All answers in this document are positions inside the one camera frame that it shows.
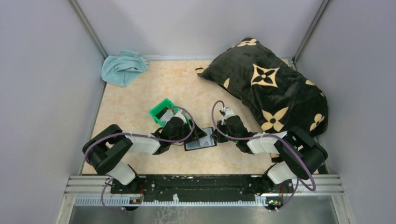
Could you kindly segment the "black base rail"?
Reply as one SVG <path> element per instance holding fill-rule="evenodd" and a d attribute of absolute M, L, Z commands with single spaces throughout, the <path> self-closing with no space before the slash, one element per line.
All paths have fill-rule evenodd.
<path fill-rule="evenodd" d="M 264 193 L 282 193 L 285 187 L 262 175 L 144 175 L 130 184 L 114 180 L 113 194 L 138 194 L 144 202 L 250 202 Z"/>

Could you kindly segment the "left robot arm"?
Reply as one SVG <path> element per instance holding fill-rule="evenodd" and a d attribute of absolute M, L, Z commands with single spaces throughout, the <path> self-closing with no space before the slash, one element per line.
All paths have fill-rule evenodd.
<path fill-rule="evenodd" d="M 85 162 L 98 175 L 107 175 L 112 179 L 114 193 L 136 193 L 142 181 L 137 172 L 122 161 L 128 152 L 160 155 L 167 152 L 172 144 L 188 145 L 199 142 L 207 135 L 192 119 L 180 117 L 171 118 L 164 127 L 148 136 L 127 133 L 117 124 L 112 124 L 87 142 L 82 152 Z"/>

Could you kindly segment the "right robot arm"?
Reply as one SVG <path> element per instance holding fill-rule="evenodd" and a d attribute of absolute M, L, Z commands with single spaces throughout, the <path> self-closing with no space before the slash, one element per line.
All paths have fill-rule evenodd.
<path fill-rule="evenodd" d="M 217 121 L 214 134 L 218 142 L 235 142 L 243 153 L 279 155 L 280 162 L 263 175 L 269 186 L 294 178 L 309 180 L 328 158 L 327 151 L 298 127 L 275 134 L 254 133 L 245 128 L 238 115 L 232 115 Z"/>

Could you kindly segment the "black floral pillow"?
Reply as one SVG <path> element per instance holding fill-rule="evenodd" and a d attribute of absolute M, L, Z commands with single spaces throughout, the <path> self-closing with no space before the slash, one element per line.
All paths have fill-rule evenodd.
<path fill-rule="evenodd" d="M 315 137 L 327 129 L 324 92 L 255 38 L 242 39 L 195 72 L 239 99 L 266 133 L 297 126 Z"/>

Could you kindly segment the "white gold VIP card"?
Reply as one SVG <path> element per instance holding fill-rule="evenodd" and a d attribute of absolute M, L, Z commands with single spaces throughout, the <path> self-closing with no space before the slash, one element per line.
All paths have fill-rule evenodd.
<path fill-rule="evenodd" d="M 198 141 L 198 146 L 199 147 L 211 147 L 213 146 L 213 139 L 211 137 L 204 137 L 204 138 L 200 138 Z"/>

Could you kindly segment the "black card holder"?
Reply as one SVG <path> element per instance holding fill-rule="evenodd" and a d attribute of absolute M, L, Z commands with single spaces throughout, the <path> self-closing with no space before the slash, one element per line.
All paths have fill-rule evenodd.
<path fill-rule="evenodd" d="M 217 146 L 217 142 L 213 138 L 213 127 L 196 128 L 189 139 L 184 143 L 186 152 Z"/>

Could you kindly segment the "grey VIP card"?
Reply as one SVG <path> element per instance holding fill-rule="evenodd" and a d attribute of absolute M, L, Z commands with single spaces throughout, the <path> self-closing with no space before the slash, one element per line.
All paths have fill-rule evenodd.
<path fill-rule="evenodd" d="M 171 118 L 174 116 L 174 113 L 171 109 L 169 108 L 164 108 L 160 113 L 159 113 L 159 120 L 163 125 L 166 125 L 168 121 L 171 120 Z"/>

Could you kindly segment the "green plastic bin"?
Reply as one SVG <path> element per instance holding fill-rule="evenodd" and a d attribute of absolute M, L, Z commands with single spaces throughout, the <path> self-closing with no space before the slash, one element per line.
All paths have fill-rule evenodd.
<path fill-rule="evenodd" d="M 149 111 L 154 121 L 161 127 L 177 127 L 188 124 L 187 112 L 184 108 L 176 106 L 168 98 L 161 101 Z"/>

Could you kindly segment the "light blue cloth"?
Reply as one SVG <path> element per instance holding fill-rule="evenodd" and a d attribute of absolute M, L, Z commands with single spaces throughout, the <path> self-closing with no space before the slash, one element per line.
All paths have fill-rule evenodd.
<path fill-rule="evenodd" d="M 138 53 L 121 51 L 119 56 L 108 56 L 101 69 L 104 82 L 127 87 L 141 73 L 148 71 L 148 61 Z"/>

